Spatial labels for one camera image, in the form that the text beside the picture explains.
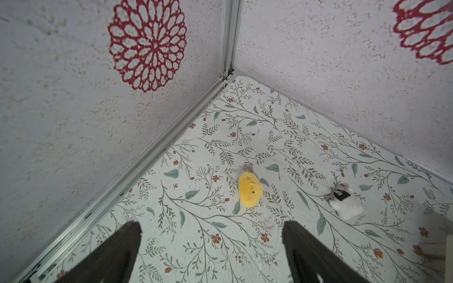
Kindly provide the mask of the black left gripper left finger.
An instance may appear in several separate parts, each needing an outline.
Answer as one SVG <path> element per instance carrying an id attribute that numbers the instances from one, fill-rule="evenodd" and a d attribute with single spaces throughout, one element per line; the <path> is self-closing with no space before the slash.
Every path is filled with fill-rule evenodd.
<path id="1" fill-rule="evenodd" d="M 130 221 L 57 281 L 59 283 L 128 283 L 141 240 L 140 223 Z"/>

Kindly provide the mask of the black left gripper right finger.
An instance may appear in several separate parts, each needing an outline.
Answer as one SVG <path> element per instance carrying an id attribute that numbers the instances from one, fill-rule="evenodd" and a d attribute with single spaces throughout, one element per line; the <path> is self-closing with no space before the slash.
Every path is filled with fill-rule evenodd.
<path id="1" fill-rule="evenodd" d="M 296 221 L 286 221 L 282 240 L 295 283 L 366 283 Z"/>

